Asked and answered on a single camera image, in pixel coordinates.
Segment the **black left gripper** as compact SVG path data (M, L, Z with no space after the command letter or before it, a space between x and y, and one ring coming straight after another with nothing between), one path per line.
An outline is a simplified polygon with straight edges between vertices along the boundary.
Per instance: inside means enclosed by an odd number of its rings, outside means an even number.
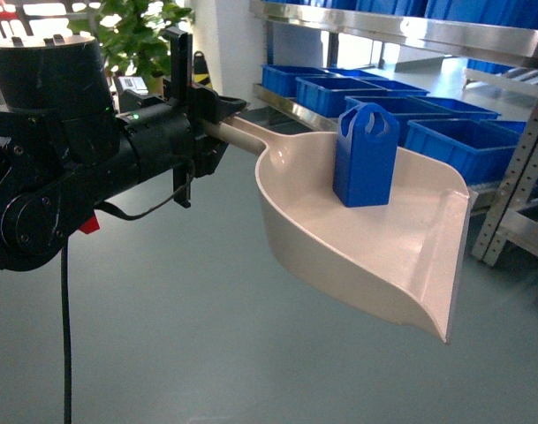
M164 93L168 100L170 79L163 83ZM186 111L179 110L189 122L188 141L177 137L179 154L187 155L192 160L192 176L201 178L215 173L221 162L227 143L206 134L206 124L217 125L226 118L240 113L247 107L247 101L219 95L213 88L192 82L188 86Z

